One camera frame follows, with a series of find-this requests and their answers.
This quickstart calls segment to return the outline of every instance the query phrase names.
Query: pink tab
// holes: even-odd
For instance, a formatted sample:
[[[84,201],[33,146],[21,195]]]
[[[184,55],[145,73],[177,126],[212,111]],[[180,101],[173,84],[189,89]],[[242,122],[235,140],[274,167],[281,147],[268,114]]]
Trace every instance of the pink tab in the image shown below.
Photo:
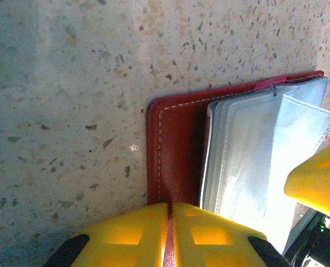
[[[282,84],[286,83],[286,81],[287,81],[287,76],[279,76],[279,77],[270,78],[270,79],[267,79],[264,81],[257,82],[254,90],[259,91],[262,89],[267,89],[271,85],[282,85]]]

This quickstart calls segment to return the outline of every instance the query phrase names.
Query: speckled concrete surface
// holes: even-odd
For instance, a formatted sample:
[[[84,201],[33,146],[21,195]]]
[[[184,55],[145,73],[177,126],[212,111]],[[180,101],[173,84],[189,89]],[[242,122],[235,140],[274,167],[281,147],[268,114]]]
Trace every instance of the speckled concrete surface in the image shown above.
[[[153,99],[315,69],[330,1],[0,0],[0,266],[146,204]]]

